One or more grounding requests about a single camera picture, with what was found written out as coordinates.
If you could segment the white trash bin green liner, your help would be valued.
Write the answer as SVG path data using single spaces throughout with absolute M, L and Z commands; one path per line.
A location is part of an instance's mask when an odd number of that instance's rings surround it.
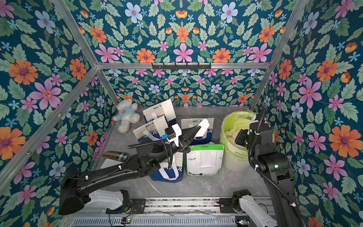
M 221 125 L 220 142 L 225 146 L 223 166 L 232 171 L 243 171 L 249 164 L 248 132 L 250 124 L 259 121 L 253 112 L 237 111 L 227 115 Z

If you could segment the white bag green top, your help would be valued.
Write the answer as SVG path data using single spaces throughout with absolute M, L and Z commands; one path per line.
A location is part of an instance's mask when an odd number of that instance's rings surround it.
M 190 146 L 186 154 L 186 173 L 188 176 L 215 176 L 222 167 L 224 145 L 206 144 Z

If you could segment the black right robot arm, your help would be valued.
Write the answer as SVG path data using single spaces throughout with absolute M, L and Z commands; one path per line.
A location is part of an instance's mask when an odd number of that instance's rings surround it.
M 260 113 L 238 111 L 227 115 L 221 125 L 225 153 L 239 153 L 263 179 L 272 201 L 274 216 L 247 189 L 218 201 L 221 213 L 236 214 L 239 227 L 303 227 L 295 192 L 292 166 L 287 155 L 274 148 L 274 130 L 267 122 L 267 107 Z

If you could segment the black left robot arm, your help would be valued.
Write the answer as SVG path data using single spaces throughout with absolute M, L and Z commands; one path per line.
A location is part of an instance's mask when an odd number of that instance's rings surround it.
M 164 161 L 171 167 L 176 153 L 191 151 L 190 144 L 200 130 L 201 126 L 194 126 L 182 132 L 175 124 L 156 141 L 129 145 L 128 148 L 135 148 L 137 153 L 121 164 L 95 171 L 66 171 L 60 187 L 58 214 L 77 213 L 94 201 L 93 192 L 118 182 L 150 176 L 161 169 Z

